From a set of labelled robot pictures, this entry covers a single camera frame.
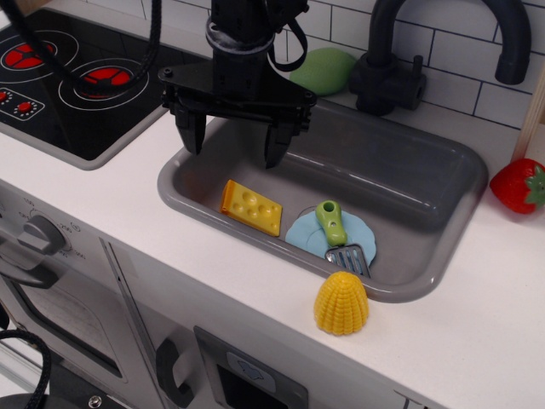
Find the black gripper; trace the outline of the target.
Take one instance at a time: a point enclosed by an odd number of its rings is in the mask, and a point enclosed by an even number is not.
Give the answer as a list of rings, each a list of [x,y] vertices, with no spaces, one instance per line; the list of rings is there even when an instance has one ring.
[[[163,102],[175,116],[185,149],[201,152],[206,116],[269,123],[265,166],[282,161],[296,133],[308,130],[316,95],[278,74],[265,54],[214,53],[211,60],[167,66],[159,72]]]

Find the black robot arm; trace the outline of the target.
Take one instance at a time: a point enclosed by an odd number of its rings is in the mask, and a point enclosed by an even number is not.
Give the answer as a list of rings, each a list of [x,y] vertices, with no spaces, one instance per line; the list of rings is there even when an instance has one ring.
[[[175,116],[188,152],[200,153],[208,116],[248,119],[268,125],[266,166],[281,162],[292,138],[308,129],[317,96],[282,76],[305,58],[280,64],[273,43],[288,26],[305,49],[307,39],[296,18],[308,9],[305,1],[212,2],[205,33],[212,59],[159,73],[163,106]]]

